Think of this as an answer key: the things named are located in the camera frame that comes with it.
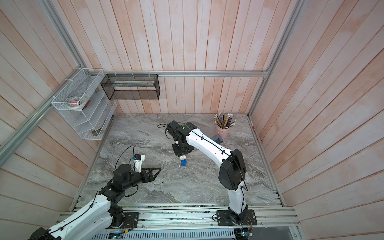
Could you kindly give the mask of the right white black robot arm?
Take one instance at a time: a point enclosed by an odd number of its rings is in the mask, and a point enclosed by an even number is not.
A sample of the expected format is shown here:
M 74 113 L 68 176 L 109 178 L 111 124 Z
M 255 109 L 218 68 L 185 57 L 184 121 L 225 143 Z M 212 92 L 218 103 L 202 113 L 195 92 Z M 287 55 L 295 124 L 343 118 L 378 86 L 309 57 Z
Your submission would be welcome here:
M 181 157 L 197 149 L 219 167 L 219 182 L 229 195 L 229 215 L 235 221 L 242 220 L 248 211 L 245 199 L 247 169 L 242 152 L 221 146 L 190 122 L 172 121 L 166 125 L 165 131 L 166 137 L 175 141 L 172 147 L 176 156 Z

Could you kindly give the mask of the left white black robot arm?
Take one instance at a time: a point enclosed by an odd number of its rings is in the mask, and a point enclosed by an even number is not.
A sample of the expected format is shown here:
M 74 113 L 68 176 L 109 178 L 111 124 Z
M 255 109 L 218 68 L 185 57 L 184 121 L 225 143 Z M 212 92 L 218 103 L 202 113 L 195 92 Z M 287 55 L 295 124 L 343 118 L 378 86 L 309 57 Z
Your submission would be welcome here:
M 126 190 L 140 183 L 153 182 L 161 168 L 143 168 L 139 172 L 129 164 L 120 165 L 113 178 L 98 191 L 94 198 L 64 221 L 45 230 L 34 231 L 31 240 L 88 240 L 107 227 L 118 228 L 124 224 L 125 215 L 119 201 L 126 197 Z

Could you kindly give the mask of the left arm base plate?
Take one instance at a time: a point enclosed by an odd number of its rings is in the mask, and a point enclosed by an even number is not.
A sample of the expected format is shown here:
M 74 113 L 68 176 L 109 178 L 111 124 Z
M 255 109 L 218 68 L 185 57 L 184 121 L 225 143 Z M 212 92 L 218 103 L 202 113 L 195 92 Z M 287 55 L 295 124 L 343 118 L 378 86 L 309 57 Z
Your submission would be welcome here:
M 135 229 L 138 226 L 139 212 L 118 213 L 113 216 L 111 227 L 114 229 Z

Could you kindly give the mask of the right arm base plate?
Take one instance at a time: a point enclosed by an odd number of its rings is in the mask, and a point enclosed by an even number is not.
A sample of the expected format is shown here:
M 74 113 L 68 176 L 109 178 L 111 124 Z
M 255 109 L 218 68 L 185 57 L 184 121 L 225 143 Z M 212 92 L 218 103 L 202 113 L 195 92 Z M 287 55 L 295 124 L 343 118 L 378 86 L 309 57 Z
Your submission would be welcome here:
M 256 226 L 258 224 L 254 210 L 245 209 L 240 215 L 231 210 L 216 211 L 219 226 Z

